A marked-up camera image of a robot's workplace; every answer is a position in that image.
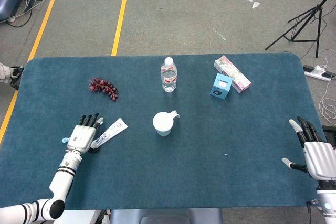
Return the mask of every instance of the yellow floor line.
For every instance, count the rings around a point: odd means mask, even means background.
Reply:
[[[125,13],[125,8],[126,8],[126,1],[127,0],[122,0],[122,2],[121,2],[118,24],[117,24],[117,29],[115,31],[111,56],[116,56],[117,55],[119,38],[120,38],[120,33],[121,33],[121,26],[122,26],[122,21],[124,19],[124,13]]]
[[[54,2],[55,2],[55,0],[50,0],[50,2],[49,2],[48,9],[47,9],[47,11],[46,11],[46,14],[44,15],[44,19],[43,19],[43,21],[42,21],[40,30],[38,31],[37,37],[36,37],[36,39],[35,39],[33,48],[32,48],[32,50],[31,50],[31,52],[30,52],[30,55],[29,55],[29,58],[28,58],[27,62],[30,61],[30,60],[32,60],[32,59],[34,58],[34,56],[35,56],[35,53],[36,53],[36,51],[37,51],[38,44],[40,43],[42,34],[43,34],[43,32],[44,32],[44,28],[45,28],[46,25],[47,25],[48,18],[49,18],[51,9],[53,8]],[[15,92],[14,92],[14,95],[13,95],[13,98],[12,98],[12,101],[10,102],[9,107],[8,107],[8,110],[7,110],[7,112],[6,112],[4,121],[2,122],[2,125],[1,125],[1,128],[0,128],[0,144],[1,144],[1,142],[2,142],[2,139],[3,139],[4,135],[5,135],[7,126],[8,126],[8,124],[9,124],[9,119],[11,119],[12,112],[13,112],[13,110],[14,110],[14,106],[15,106],[15,102],[16,102],[16,98],[17,98],[17,94],[18,94],[18,92],[15,91]]]
[[[38,31],[38,34],[36,36],[33,48],[30,52],[30,55],[29,55],[29,58],[28,58],[27,62],[32,60],[33,57],[35,56],[35,53],[36,53],[37,48],[38,48],[38,44],[41,41],[41,37],[42,37],[42,34],[44,32],[44,28],[46,28],[46,25],[47,25],[47,22],[48,22],[48,19],[49,19],[49,15],[50,15],[51,9],[53,8],[54,2],[55,2],[55,0],[50,0],[50,2],[49,2],[48,9],[46,11],[46,14],[44,15],[44,19],[42,21],[40,30]]]

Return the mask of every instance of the power strip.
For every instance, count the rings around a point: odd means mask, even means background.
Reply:
[[[310,76],[323,81],[330,81],[331,78],[336,77],[335,73],[326,71],[324,67],[320,65],[317,65],[316,67],[304,65],[303,70],[305,76]]]

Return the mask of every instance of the water bottle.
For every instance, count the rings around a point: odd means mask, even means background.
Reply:
[[[161,82],[164,91],[171,93],[176,89],[177,68],[171,57],[164,59],[161,65]]]

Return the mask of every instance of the white cup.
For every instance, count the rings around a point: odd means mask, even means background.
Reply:
[[[158,135],[160,136],[169,135],[170,131],[172,130],[175,117],[180,118],[180,115],[176,112],[176,110],[170,113],[159,112],[154,116],[153,125]]]

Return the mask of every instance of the pink box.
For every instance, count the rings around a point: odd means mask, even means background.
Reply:
[[[225,74],[233,79],[232,86],[237,90],[238,93],[243,92],[245,89],[250,87],[251,82],[243,75],[242,72],[236,68],[232,62],[223,55],[219,59],[215,60],[214,67],[221,74]]]

